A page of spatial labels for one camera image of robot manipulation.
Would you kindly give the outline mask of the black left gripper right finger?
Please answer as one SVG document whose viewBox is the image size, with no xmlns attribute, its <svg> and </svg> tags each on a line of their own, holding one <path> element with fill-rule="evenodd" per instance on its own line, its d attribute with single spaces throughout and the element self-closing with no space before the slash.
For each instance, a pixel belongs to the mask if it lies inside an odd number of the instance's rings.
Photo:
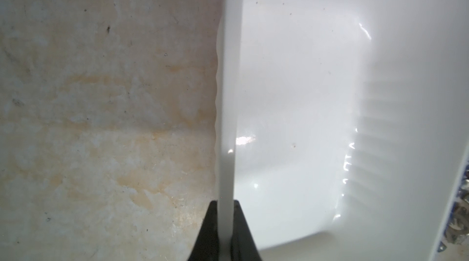
<svg viewBox="0 0 469 261">
<path fill-rule="evenodd" d="M 234 200 L 232 261 L 262 261 L 239 201 Z"/>
</svg>

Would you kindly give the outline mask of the white storage tray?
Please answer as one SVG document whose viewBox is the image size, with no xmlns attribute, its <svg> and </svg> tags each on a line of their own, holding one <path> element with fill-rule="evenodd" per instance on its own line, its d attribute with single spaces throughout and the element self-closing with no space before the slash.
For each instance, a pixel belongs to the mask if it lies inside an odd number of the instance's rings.
<svg viewBox="0 0 469 261">
<path fill-rule="evenodd" d="M 469 0 L 224 0 L 224 250 L 431 261 L 469 154 Z"/>
</svg>

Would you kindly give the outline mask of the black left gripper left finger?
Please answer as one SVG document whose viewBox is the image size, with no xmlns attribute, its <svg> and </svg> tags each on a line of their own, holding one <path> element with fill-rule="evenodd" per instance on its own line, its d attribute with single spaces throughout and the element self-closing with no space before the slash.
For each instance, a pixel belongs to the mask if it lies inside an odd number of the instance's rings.
<svg viewBox="0 0 469 261">
<path fill-rule="evenodd" d="M 211 201 L 188 261 L 218 261 L 217 201 Z"/>
</svg>

